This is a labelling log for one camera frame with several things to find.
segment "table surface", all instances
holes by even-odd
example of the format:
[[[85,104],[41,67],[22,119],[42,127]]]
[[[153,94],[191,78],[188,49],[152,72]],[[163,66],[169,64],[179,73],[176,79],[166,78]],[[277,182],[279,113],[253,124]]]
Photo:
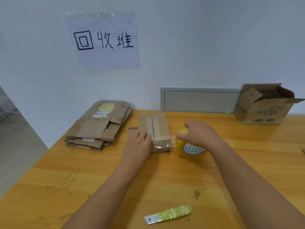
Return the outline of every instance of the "table surface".
[[[134,111],[115,141],[102,152],[68,147],[60,138],[0,201],[1,228],[60,228],[118,165]],[[305,213],[305,117],[287,116],[281,125],[241,125],[233,114],[165,112],[172,135],[186,120],[208,123],[235,151]],[[143,217],[178,205],[193,213],[146,225]],[[128,191],[113,228],[244,228],[211,155],[186,159],[151,154]]]

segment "yellow tape roll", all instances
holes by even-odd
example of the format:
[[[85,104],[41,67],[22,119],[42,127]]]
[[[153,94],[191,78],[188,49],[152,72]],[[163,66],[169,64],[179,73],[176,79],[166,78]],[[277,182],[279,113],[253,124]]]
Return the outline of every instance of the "yellow tape roll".
[[[188,133],[189,129],[185,127],[181,129],[179,132]],[[207,152],[205,148],[193,146],[185,141],[179,140],[177,137],[176,137],[176,147],[177,147],[177,153],[185,158],[201,157]]]

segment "floor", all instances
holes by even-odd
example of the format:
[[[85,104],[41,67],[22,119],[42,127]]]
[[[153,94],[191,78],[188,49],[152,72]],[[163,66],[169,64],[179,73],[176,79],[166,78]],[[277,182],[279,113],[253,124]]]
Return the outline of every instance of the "floor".
[[[0,119],[0,198],[47,150],[21,114]]]

